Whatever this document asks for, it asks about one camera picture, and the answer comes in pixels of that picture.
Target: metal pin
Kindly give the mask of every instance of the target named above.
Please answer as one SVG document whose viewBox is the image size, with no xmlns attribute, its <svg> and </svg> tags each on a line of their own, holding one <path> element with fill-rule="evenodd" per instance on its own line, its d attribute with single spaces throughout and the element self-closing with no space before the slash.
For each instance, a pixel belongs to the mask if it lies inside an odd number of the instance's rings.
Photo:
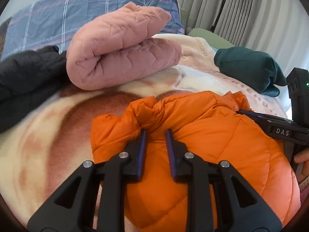
<svg viewBox="0 0 309 232">
<path fill-rule="evenodd" d="M 185 158 L 187 159 L 193 159 L 194 158 L 194 154 L 193 153 L 190 153 L 190 152 L 187 152 L 184 154 Z"/>
<path fill-rule="evenodd" d="M 119 157 L 120 157 L 121 159 L 126 159 L 126 158 L 129 157 L 129 153 L 128 153 L 128 152 L 121 152 L 121 153 L 119 154 Z"/>
<path fill-rule="evenodd" d="M 226 160 L 223 160 L 223 161 L 220 162 L 220 165 L 221 165 L 222 167 L 226 168 L 226 167 L 229 167 L 229 166 L 230 166 L 230 163 L 229 163 L 228 161 L 226 161 Z"/>
<path fill-rule="evenodd" d="M 84 163 L 82 165 L 85 168 L 89 168 L 89 167 L 92 167 L 93 162 L 91 160 L 86 160 L 86 161 L 84 161 Z"/>
</svg>

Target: black jacket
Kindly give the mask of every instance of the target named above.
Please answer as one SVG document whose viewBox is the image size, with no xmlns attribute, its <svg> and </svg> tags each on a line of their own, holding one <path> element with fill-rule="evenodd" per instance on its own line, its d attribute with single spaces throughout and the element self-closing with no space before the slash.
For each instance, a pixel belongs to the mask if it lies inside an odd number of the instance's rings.
<svg viewBox="0 0 309 232">
<path fill-rule="evenodd" d="M 0 63 L 0 132 L 40 106 L 69 81 L 57 46 L 12 55 Z"/>
</svg>

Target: human hand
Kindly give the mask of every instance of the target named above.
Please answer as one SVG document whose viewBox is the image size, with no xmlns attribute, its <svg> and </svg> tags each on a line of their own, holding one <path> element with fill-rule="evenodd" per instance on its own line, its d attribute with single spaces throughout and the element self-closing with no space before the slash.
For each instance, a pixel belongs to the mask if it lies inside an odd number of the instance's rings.
<svg viewBox="0 0 309 232">
<path fill-rule="evenodd" d="M 303 182 L 309 176 L 309 148 L 304 149 L 294 156 L 294 162 L 304 163 L 300 176 L 297 177 L 299 183 Z"/>
</svg>

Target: dark green cloth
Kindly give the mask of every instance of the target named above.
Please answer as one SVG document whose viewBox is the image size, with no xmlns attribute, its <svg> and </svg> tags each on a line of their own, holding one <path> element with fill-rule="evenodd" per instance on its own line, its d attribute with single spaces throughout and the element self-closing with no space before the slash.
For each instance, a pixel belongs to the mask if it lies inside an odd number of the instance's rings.
<svg viewBox="0 0 309 232">
<path fill-rule="evenodd" d="M 277 97 L 280 91 L 274 84 L 286 86 L 280 66 L 265 52 L 239 46 L 219 49 L 214 63 L 221 73 L 247 84 L 260 94 Z"/>
</svg>

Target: bed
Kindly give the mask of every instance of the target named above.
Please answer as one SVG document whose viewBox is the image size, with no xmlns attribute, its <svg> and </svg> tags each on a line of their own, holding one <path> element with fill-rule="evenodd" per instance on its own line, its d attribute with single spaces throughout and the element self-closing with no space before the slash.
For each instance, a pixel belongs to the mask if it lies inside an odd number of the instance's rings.
<svg viewBox="0 0 309 232">
<path fill-rule="evenodd" d="M 211 90 L 219 95 L 242 91 L 256 112 L 286 117 L 276 98 L 260 95 L 219 72 L 214 49 L 203 38 L 183 34 L 175 0 L 132 0 L 160 6 L 172 14 L 155 35 L 182 46 L 179 64 L 149 77 L 99 91 L 82 91 L 70 84 L 0 134 L 0 193 L 18 221 L 28 220 L 51 193 L 85 160 L 92 160 L 89 133 L 100 114 L 122 115 L 131 101 L 155 96 Z M 76 30 L 126 0 L 41 0 L 9 18 L 0 28 L 1 59 L 27 49 L 57 45 L 66 50 Z M 127 231 L 138 231 L 126 219 Z"/>
</svg>

